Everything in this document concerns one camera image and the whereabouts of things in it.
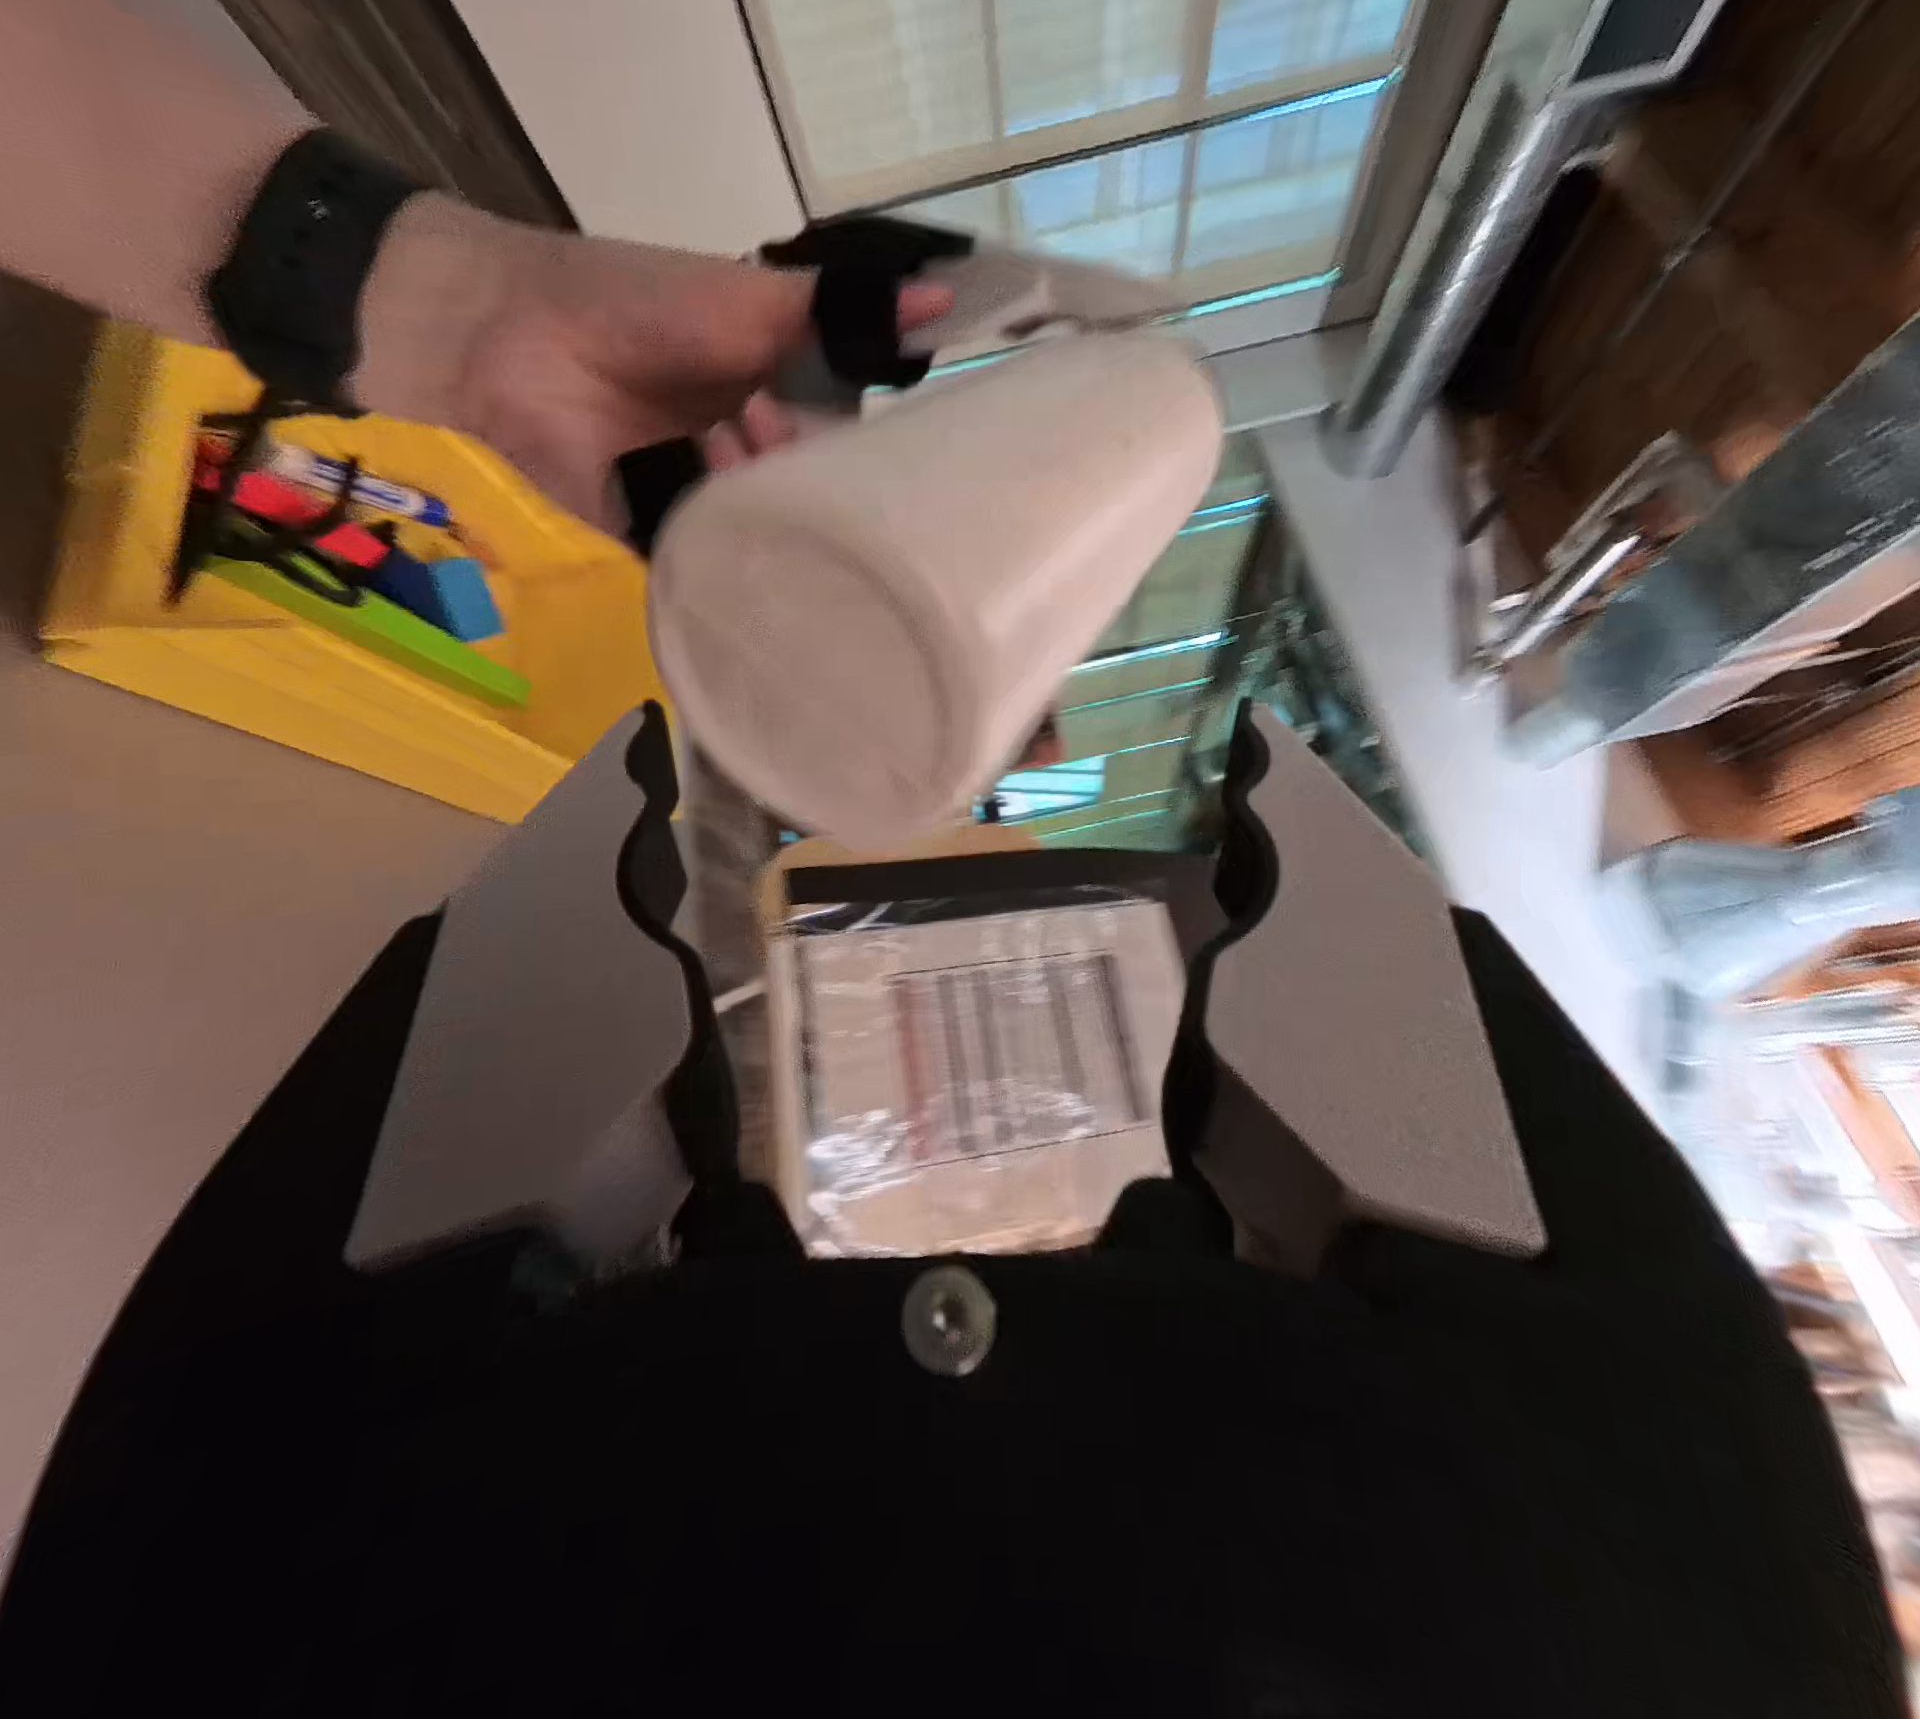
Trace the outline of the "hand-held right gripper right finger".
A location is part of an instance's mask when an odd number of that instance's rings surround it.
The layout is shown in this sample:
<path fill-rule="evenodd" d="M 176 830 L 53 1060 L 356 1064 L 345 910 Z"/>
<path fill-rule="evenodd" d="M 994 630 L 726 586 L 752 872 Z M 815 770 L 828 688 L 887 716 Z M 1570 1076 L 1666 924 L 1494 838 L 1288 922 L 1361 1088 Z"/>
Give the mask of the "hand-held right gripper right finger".
<path fill-rule="evenodd" d="M 1441 882 L 1271 708 L 1221 782 L 1221 934 L 1192 964 L 1165 1080 L 1167 1152 L 1236 1252 L 1317 1276 L 1390 1228 L 1547 1250 Z"/>

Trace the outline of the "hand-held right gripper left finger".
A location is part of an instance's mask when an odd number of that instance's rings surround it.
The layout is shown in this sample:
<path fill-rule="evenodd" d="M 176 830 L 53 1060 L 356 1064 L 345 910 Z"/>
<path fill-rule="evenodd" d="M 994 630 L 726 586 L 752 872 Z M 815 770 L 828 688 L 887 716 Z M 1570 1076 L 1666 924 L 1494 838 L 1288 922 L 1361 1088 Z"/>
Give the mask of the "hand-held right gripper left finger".
<path fill-rule="evenodd" d="M 590 748 L 444 906 L 348 1228 L 384 1272 L 510 1234 L 588 1272 L 637 1262 L 739 1176 L 741 1102 L 665 710 Z"/>

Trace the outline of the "white tumbler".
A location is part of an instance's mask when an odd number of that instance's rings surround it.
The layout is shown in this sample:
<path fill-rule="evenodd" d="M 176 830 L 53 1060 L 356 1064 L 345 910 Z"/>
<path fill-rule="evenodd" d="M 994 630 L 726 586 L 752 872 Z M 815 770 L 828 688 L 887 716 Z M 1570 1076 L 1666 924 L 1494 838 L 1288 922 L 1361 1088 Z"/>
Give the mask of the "white tumbler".
<path fill-rule="evenodd" d="M 685 736 L 787 828 L 862 852 L 1019 758 L 1218 470 L 1207 360 L 1080 334 L 707 480 L 646 564 Z"/>

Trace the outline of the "yellow plastic bin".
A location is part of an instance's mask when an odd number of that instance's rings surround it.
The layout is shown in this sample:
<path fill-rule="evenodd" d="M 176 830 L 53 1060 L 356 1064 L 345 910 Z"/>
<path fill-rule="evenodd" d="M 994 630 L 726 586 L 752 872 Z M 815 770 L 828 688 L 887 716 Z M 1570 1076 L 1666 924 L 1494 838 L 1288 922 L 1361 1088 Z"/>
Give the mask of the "yellow plastic bin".
<path fill-rule="evenodd" d="M 513 676 L 514 700 L 396 662 L 369 628 L 325 628 L 325 604 L 266 570 L 207 572 L 168 602 L 202 420 L 257 390 L 227 354 L 98 330 L 38 614 L 54 666 L 507 824 L 628 712 L 675 712 L 639 556 L 478 442 L 410 422 L 307 418 L 287 436 L 444 498 L 502 612 L 502 634 L 465 664 Z"/>

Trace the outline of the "person's left hand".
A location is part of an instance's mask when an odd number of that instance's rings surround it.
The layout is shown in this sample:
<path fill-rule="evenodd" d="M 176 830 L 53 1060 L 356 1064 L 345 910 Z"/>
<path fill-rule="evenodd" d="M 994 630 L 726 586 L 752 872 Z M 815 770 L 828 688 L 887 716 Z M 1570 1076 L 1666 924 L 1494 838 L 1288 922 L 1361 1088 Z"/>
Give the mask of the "person's left hand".
<path fill-rule="evenodd" d="M 811 270 L 569 236 L 450 196 L 393 220 L 356 316 L 355 406 L 469 436 L 610 530 L 619 458 L 678 438 L 725 472 L 800 436 L 774 398 Z"/>

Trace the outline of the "acrylic tabletop sign stand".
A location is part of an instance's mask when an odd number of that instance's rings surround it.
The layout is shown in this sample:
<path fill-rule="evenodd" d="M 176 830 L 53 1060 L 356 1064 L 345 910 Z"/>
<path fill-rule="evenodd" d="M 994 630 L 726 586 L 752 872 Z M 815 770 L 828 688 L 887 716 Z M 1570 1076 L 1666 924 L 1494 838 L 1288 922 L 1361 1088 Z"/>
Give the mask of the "acrylic tabletop sign stand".
<path fill-rule="evenodd" d="M 1162 1080 L 1221 920 L 1181 854 L 973 826 L 767 868 L 772 1184 L 816 1258 L 1060 1252 L 1170 1172 Z"/>

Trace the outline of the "green flat stick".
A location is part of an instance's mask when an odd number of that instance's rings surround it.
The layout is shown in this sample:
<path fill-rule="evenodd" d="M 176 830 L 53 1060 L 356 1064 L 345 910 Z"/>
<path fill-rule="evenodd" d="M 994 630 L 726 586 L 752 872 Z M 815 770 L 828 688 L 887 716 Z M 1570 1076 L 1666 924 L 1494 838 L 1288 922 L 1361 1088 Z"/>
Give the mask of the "green flat stick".
<path fill-rule="evenodd" d="M 352 586 L 300 566 L 285 572 L 268 562 L 229 556 L 209 558 L 199 568 L 197 580 L 235 586 L 302 626 L 329 632 L 355 650 L 369 652 L 478 704 L 520 710 L 531 700 L 527 678 L 366 586 Z"/>

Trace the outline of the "blue toy block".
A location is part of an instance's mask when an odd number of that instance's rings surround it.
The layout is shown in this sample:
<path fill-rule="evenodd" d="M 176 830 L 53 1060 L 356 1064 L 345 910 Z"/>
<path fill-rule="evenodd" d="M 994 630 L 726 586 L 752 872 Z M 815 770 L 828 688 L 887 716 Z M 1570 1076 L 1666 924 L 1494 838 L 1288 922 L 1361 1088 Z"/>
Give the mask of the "blue toy block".
<path fill-rule="evenodd" d="M 461 644 L 489 642 L 508 630 L 492 586 L 472 558 L 420 560 L 396 548 L 373 574 L 370 588 Z"/>

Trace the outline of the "white blue marker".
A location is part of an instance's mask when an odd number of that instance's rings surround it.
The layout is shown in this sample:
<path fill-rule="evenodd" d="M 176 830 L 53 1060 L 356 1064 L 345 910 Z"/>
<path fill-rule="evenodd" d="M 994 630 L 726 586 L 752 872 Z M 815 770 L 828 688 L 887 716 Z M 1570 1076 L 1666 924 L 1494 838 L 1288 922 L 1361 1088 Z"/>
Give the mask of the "white blue marker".
<path fill-rule="evenodd" d="M 265 466 L 282 482 L 300 486 L 334 504 L 373 512 L 381 520 L 410 522 L 439 532 L 455 528 L 452 510 L 435 494 L 370 474 L 352 460 L 317 454 L 299 444 L 271 438 Z"/>

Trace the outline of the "black wristband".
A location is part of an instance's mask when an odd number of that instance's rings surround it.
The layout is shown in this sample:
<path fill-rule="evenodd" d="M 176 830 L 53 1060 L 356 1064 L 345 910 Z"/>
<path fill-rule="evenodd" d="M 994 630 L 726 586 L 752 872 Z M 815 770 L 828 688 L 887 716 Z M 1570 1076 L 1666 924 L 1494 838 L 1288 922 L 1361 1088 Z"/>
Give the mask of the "black wristband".
<path fill-rule="evenodd" d="M 401 212 L 426 184 L 333 130 L 280 150 L 252 194 L 205 308 L 224 348 L 282 408 L 356 420 L 362 304 Z"/>

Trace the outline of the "red toy block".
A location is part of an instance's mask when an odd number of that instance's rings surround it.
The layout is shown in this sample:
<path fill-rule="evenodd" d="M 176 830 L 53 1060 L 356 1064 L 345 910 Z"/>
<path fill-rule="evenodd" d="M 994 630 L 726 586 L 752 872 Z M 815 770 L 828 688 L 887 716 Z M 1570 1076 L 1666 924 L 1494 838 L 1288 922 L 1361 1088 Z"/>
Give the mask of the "red toy block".
<path fill-rule="evenodd" d="M 222 486 L 231 446 L 200 436 L 176 558 L 313 560 L 329 570 L 370 576 L 394 550 L 391 528 L 356 520 L 339 500 L 292 484 L 265 466 L 242 472 L 229 498 Z"/>

